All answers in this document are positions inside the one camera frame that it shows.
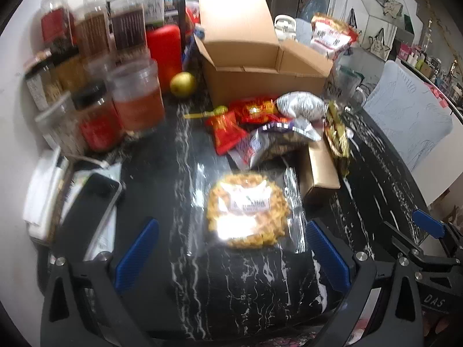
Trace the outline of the small gold box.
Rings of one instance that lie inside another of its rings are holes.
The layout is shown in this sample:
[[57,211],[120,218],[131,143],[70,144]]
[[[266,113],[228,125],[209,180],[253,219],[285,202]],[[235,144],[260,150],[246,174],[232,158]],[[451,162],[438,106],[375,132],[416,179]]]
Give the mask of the small gold box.
[[322,204],[341,188],[325,139],[310,142],[299,150],[297,173],[305,204]]

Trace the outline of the round yellow snack pack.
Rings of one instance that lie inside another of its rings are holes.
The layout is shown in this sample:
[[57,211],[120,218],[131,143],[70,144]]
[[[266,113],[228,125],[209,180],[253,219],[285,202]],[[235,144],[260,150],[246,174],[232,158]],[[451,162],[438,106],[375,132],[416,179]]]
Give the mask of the round yellow snack pack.
[[273,246],[286,235],[290,207],[276,182],[255,172],[229,174],[212,186],[208,230],[231,248]]

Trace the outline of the dark green gold snack packet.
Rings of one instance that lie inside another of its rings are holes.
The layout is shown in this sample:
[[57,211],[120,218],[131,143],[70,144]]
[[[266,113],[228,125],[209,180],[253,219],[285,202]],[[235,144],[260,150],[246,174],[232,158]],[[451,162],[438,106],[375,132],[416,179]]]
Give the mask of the dark green gold snack packet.
[[332,101],[327,104],[323,129],[337,171],[343,178],[346,178],[349,174],[351,159],[350,146],[345,125],[340,118],[337,106]]

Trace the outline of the purple silver snack packet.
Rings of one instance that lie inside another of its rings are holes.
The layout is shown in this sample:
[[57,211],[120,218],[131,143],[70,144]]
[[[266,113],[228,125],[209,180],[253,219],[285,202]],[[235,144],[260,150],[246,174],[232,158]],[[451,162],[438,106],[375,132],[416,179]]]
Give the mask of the purple silver snack packet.
[[227,154],[240,170],[249,171],[266,160],[321,139],[311,122],[299,117],[289,122],[274,121],[260,126],[241,139]]

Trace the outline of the silver white snack pouch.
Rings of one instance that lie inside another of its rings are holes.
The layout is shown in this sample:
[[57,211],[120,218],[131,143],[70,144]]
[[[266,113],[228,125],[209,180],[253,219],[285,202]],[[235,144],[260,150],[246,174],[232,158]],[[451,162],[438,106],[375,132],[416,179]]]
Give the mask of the silver white snack pouch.
[[286,93],[277,98],[275,104],[284,117],[302,117],[308,121],[323,119],[328,108],[323,100],[308,92]]

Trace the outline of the red candy packet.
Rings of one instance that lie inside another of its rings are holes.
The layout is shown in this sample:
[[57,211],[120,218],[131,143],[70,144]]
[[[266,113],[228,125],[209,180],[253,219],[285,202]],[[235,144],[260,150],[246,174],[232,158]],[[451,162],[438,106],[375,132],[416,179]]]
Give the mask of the red candy packet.
[[216,154],[220,156],[225,155],[248,135],[248,132],[239,126],[232,110],[210,117],[206,126],[212,130]]

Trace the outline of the red yellow snack packet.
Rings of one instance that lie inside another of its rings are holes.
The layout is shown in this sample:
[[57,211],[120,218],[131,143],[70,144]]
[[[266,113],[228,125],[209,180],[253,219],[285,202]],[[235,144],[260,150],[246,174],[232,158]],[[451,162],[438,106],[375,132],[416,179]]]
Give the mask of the red yellow snack packet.
[[277,106],[277,96],[258,96],[230,102],[228,109],[236,115],[242,125],[265,125],[270,122],[287,123],[290,118],[283,116]]

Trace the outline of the black smartphone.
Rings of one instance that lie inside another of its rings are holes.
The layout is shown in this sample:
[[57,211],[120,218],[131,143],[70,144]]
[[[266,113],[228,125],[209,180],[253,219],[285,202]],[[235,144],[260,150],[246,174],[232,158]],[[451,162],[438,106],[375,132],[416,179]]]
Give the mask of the black smartphone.
[[52,247],[55,258],[64,258],[70,263],[91,260],[91,251],[121,193],[121,182],[92,174],[57,230]]

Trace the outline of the light blue chair cover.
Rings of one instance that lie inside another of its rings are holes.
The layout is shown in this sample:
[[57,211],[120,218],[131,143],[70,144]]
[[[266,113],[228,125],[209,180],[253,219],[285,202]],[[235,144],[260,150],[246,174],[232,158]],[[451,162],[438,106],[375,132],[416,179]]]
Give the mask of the light blue chair cover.
[[453,130],[430,88],[394,61],[387,61],[363,107],[413,171]]

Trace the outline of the black lid red jar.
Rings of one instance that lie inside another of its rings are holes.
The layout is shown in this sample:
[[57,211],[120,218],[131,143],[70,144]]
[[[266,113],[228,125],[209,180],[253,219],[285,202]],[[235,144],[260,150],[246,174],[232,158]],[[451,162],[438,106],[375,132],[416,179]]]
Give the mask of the black lid red jar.
[[102,80],[88,83],[71,95],[78,114],[78,127],[89,149],[108,152],[124,136],[113,100]]

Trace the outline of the clear jar orange contents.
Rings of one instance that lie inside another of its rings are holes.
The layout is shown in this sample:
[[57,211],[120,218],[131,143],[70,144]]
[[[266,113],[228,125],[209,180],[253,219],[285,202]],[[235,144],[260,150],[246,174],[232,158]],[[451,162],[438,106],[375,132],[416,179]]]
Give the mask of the clear jar orange contents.
[[165,117],[157,63],[150,58],[134,60],[107,76],[115,108],[125,131],[140,136]]

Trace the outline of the clear glass cup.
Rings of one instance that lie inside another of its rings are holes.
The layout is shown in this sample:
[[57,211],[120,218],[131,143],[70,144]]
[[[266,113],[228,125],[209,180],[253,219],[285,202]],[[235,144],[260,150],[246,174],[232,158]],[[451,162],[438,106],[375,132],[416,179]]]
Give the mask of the clear glass cup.
[[359,72],[337,65],[326,80],[324,96],[329,100],[347,103],[363,80],[364,77]]

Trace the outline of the green yellow lollipop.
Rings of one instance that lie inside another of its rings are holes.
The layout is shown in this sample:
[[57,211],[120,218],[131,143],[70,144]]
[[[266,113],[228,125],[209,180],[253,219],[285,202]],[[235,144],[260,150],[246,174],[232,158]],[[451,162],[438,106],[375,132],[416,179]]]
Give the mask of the green yellow lollipop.
[[185,119],[198,119],[198,118],[209,118],[209,117],[215,117],[219,115],[223,115],[227,113],[228,109],[225,106],[219,106],[214,108],[212,111],[204,111],[201,113],[194,113],[194,114],[185,114],[183,117]]

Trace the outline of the yellow-green pear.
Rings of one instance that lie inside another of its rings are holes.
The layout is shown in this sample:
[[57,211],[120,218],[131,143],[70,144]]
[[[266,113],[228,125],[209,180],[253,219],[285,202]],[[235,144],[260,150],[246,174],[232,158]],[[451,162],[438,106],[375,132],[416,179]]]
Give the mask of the yellow-green pear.
[[170,81],[170,92],[179,99],[191,97],[196,88],[196,78],[186,71],[176,74]]

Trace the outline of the large cashew nut bag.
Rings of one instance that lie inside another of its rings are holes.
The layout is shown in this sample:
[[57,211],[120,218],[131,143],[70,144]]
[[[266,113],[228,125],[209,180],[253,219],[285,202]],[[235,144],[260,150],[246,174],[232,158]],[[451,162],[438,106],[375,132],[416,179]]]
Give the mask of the large cashew nut bag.
[[335,61],[357,42],[359,33],[347,23],[331,16],[316,13],[312,17],[312,38],[309,47]]

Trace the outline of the open cardboard box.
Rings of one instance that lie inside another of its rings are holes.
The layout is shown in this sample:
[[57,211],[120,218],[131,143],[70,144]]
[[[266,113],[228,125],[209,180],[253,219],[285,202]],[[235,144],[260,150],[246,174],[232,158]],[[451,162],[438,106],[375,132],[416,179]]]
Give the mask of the open cardboard box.
[[266,0],[199,0],[195,40],[214,107],[238,99],[303,91],[322,94],[333,67],[314,49],[277,39]]

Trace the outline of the red cylindrical canister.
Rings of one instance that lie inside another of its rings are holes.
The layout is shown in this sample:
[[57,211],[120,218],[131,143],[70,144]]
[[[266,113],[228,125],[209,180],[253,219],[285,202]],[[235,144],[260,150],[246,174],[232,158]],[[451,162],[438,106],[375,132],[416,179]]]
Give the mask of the red cylindrical canister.
[[182,72],[181,31],[175,24],[167,24],[147,31],[147,45],[158,65],[158,78],[163,93],[170,91],[171,80]]

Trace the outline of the white small kettle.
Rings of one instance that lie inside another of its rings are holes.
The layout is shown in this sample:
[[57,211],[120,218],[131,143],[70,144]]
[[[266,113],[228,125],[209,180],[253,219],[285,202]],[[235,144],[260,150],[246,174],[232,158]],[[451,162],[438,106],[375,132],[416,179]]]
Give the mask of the white small kettle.
[[297,40],[297,21],[288,15],[277,15],[274,20],[277,39],[282,42],[286,39]]

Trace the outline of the tall jar brown contents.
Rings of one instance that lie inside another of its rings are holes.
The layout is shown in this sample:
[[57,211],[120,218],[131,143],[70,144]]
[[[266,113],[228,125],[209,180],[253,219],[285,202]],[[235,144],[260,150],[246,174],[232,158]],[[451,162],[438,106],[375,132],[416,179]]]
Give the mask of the tall jar brown contents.
[[75,39],[83,60],[110,52],[108,0],[82,0],[75,10]]

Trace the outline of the tall jar red label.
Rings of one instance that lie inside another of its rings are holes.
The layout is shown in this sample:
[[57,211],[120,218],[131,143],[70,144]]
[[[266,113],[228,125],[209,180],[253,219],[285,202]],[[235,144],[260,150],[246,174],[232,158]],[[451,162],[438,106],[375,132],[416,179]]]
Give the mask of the tall jar red label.
[[74,17],[68,0],[41,1],[41,29],[44,44],[53,52],[63,52],[74,45]]

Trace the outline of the tall jar dark contents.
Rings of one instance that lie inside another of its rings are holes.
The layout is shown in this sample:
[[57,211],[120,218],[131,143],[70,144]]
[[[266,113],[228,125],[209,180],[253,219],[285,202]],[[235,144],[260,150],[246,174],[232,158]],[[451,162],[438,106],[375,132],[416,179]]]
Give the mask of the tall jar dark contents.
[[119,58],[146,48],[144,0],[110,0],[110,18]]

